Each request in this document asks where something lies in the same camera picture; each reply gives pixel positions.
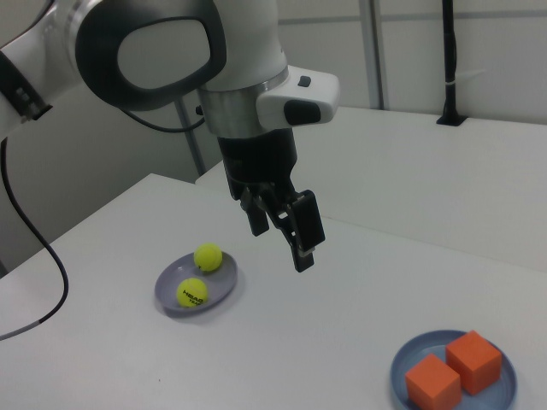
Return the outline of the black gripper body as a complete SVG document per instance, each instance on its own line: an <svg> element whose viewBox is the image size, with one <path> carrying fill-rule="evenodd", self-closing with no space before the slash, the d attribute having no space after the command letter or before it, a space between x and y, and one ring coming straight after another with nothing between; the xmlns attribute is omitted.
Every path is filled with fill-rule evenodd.
<svg viewBox="0 0 547 410"><path fill-rule="evenodd" d="M240 199L245 188L255 190L266 185L273 188L281 200L296 193L291 172L297 162L297 151L291 128L253 138L218 138L217 141L233 199Z"/></svg>

